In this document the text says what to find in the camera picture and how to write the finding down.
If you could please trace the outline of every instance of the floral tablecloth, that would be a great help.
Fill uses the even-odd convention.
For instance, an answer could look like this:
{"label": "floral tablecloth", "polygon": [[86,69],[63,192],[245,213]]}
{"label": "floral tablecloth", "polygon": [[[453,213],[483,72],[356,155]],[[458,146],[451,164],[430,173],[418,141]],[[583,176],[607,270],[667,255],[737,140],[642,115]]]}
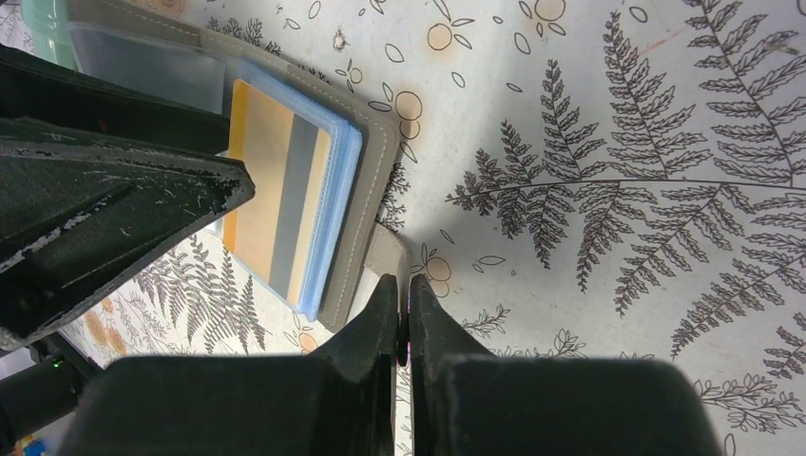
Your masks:
{"label": "floral tablecloth", "polygon": [[[726,454],[802,454],[806,2],[139,3],[395,119],[378,220],[491,350],[672,362]],[[9,17],[0,31],[25,46]],[[309,352],[329,336],[206,233],[66,332],[104,363]],[[404,370],[398,384],[410,454]]]}

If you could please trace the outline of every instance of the black cylindrical object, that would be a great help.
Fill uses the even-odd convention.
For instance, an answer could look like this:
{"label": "black cylindrical object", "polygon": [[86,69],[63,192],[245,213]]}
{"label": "black cylindrical object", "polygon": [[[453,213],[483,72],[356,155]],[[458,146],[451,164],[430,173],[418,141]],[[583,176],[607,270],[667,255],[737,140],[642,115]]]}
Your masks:
{"label": "black cylindrical object", "polygon": [[0,380],[0,454],[73,411],[80,378],[69,363],[47,360]]}

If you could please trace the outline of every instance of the stitched edge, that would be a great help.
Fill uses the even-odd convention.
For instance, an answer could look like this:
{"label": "stitched edge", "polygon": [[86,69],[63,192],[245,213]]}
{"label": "stitched edge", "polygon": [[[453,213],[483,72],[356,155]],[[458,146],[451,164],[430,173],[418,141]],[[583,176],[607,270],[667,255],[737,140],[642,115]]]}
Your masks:
{"label": "stitched edge", "polygon": [[[142,14],[138,14],[138,13],[136,13],[134,11],[128,11],[128,10],[124,9],[122,6],[108,3],[106,0],[100,0],[100,3],[102,3],[102,4],[104,4],[104,5],[108,6],[108,7],[114,8],[116,10],[120,10],[121,12],[123,12],[125,14],[129,14],[129,15],[138,17],[138,18],[143,19],[143,20],[148,21],[148,22],[153,22],[155,24],[159,24],[159,25],[161,25],[163,27],[168,27],[169,29],[174,29],[174,30],[178,31],[179,33],[184,33],[184,34],[187,34],[187,35],[190,35],[190,36],[200,36],[199,34],[194,34],[194,33],[191,33],[189,31],[176,28],[176,27],[164,22],[162,19],[149,18],[149,17],[143,16]],[[224,46],[232,48],[234,50],[244,51],[245,53],[249,54],[253,58],[258,59],[261,62],[263,62],[263,63],[267,64],[268,66],[273,67],[273,68],[275,68],[277,70],[285,70],[292,78],[294,78],[297,81],[303,83],[304,85],[312,88],[313,90],[319,92],[320,94],[322,94],[325,97],[329,98],[332,102],[337,103],[341,107],[347,109],[348,111],[353,112],[354,114],[356,114],[356,116],[360,117],[361,119],[365,120],[366,122],[369,122],[370,124],[375,125],[378,129],[380,129],[380,131],[383,133],[383,148],[381,149],[380,157],[379,157],[379,160],[378,160],[378,165],[377,165],[377,168],[375,169],[375,172],[374,172],[374,175],[373,175],[373,183],[370,186],[370,195],[373,193],[373,191],[375,189],[375,185],[377,184],[378,173],[380,173],[380,166],[381,166],[381,163],[383,162],[383,158],[386,155],[386,152],[388,150],[387,146],[388,146],[388,143],[389,143],[389,135],[386,132],[386,130],[380,126],[379,123],[371,120],[369,117],[365,116],[364,114],[361,114],[360,112],[355,110],[353,107],[344,104],[340,100],[337,100],[332,95],[330,95],[329,93],[323,91],[319,87],[311,85],[311,83],[309,83],[308,81],[303,80],[302,78],[300,78],[299,76],[294,74],[292,71],[287,71],[287,68],[283,68],[282,66],[270,61],[264,55],[262,55],[263,51],[258,52],[258,49],[253,48],[251,45],[248,45],[248,44],[244,43],[245,45],[248,45],[253,49],[250,49],[248,47],[237,47],[235,45],[232,45],[230,43],[225,43],[225,42],[223,42],[223,41],[221,41],[219,39],[216,39],[216,38],[210,38],[210,39],[215,43],[219,43],[220,45],[224,45]],[[341,292],[338,295],[338,302],[336,303],[336,314],[338,314],[339,311],[341,311],[341,304],[344,301],[344,291],[347,289],[347,278],[350,276],[349,271],[353,267],[353,259],[355,258],[355,245],[358,244],[358,232],[361,231],[360,226],[364,224],[364,220],[367,217],[367,207],[369,207],[369,205],[370,205],[370,199],[367,198],[367,201],[364,203],[364,208],[361,211],[361,219],[358,221],[359,229],[356,230],[355,236],[353,237],[353,247],[350,249],[350,260],[347,262],[348,274],[345,275],[344,282],[341,284]],[[370,240],[368,241],[368,244],[367,244],[368,247],[369,247],[369,242],[372,242],[372,232],[370,233]]]}

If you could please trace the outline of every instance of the green plastic object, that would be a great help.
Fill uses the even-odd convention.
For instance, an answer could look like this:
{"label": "green plastic object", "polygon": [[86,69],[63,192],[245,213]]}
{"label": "green plastic object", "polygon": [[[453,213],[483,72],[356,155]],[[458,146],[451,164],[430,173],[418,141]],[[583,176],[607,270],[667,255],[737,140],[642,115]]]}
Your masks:
{"label": "green plastic object", "polygon": [[30,29],[37,57],[61,67],[76,69],[67,35],[67,5],[64,0],[22,0],[23,22]]}

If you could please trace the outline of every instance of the gray stripe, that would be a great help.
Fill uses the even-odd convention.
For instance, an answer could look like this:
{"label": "gray stripe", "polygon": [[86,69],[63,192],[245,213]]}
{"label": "gray stripe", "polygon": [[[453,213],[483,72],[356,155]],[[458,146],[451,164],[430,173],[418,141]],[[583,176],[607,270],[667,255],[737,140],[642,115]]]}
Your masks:
{"label": "gray stripe", "polygon": [[294,116],[279,204],[272,273],[269,277],[269,286],[283,298],[288,297],[288,285],[294,267],[299,225],[302,223],[302,209],[305,207],[305,193],[308,190],[308,177],[311,174],[311,162],[314,160],[318,132],[317,126],[297,115]]}

